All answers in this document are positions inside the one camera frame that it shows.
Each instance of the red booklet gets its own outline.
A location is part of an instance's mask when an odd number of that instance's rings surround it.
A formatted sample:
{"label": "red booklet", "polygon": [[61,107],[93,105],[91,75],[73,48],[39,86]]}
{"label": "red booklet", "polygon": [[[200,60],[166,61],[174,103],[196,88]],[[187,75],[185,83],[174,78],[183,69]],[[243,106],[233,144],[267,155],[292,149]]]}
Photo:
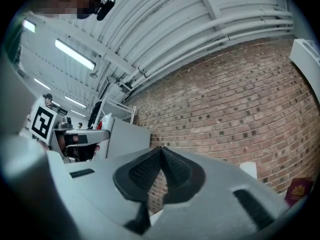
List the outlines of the red booklet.
{"label": "red booklet", "polygon": [[311,178],[294,178],[286,192],[284,200],[289,206],[293,206],[301,198],[310,193],[313,183]]}

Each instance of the white ceiling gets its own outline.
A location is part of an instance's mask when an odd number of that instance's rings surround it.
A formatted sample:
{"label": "white ceiling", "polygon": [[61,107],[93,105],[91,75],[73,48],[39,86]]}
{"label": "white ceiling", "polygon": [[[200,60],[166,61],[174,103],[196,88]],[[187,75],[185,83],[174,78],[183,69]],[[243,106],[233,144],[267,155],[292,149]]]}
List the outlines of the white ceiling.
{"label": "white ceiling", "polygon": [[[156,79],[142,81],[144,73],[148,76],[150,70],[163,69],[159,78],[219,46],[231,44],[229,39],[250,38],[252,31],[267,36],[288,33],[292,16],[274,16],[272,12],[277,14],[279,10],[286,10],[285,0],[116,0],[103,21],[97,21],[95,15],[84,20],[68,15],[59,19],[31,15],[29,20],[36,24],[36,31],[23,33],[21,62],[35,92],[48,90],[33,78],[48,85],[54,100],[64,108],[89,116],[106,88],[106,78],[110,82],[107,97],[119,101],[128,91],[119,87],[119,81],[129,79],[129,88],[141,88]],[[255,15],[214,24],[217,19],[263,11],[272,16]],[[91,78],[91,70],[57,49],[57,38],[95,62],[98,77]],[[64,96],[85,104],[87,109]]]}

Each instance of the white sign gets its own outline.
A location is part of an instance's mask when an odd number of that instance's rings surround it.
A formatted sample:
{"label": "white sign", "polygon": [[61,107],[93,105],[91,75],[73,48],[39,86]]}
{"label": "white sign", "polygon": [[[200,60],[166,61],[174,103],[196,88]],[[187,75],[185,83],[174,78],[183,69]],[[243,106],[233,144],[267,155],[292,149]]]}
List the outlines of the white sign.
{"label": "white sign", "polygon": [[49,144],[51,132],[54,127],[57,113],[44,105],[34,108],[35,115],[32,118],[31,133],[46,144]]}

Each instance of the metal frame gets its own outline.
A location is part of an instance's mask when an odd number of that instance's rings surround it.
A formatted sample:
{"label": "metal frame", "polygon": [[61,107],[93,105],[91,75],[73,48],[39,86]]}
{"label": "metal frame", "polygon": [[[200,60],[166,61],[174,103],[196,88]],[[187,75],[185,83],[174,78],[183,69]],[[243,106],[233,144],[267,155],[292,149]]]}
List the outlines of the metal frame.
{"label": "metal frame", "polygon": [[96,119],[95,119],[95,122],[93,124],[93,129],[95,129],[97,127],[97,125],[99,123],[99,118],[100,118],[101,113],[104,116],[106,116],[106,113],[103,110],[103,107],[104,107],[105,103],[108,103],[108,104],[116,107],[117,109],[121,109],[123,111],[126,111],[126,112],[130,113],[129,115],[126,115],[126,116],[122,117],[121,119],[125,120],[125,119],[130,118],[130,124],[133,124],[137,107],[134,106],[133,108],[131,108],[129,106],[123,105],[123,104],[121,104],[121,103],[119,103],[119,102],[117,102],[117,101],[115,101],[115,100],[113,100],[111,98],[107,98],[107,95],[106,95],[102,100],[99,112],[98,112],[98,114],[96,116]]}

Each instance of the cap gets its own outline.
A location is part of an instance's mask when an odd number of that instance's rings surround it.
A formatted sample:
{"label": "cap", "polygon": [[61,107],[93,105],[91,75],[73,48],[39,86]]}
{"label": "cap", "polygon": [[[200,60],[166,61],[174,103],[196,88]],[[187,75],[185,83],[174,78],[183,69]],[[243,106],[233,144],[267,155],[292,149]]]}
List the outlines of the cap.
{"label": "cap", "polygon": [[44,97],[45,99],[50,99],[50,100],[52,100],[52,95],[51,95],[50,93],[44,94],[43,97]]}

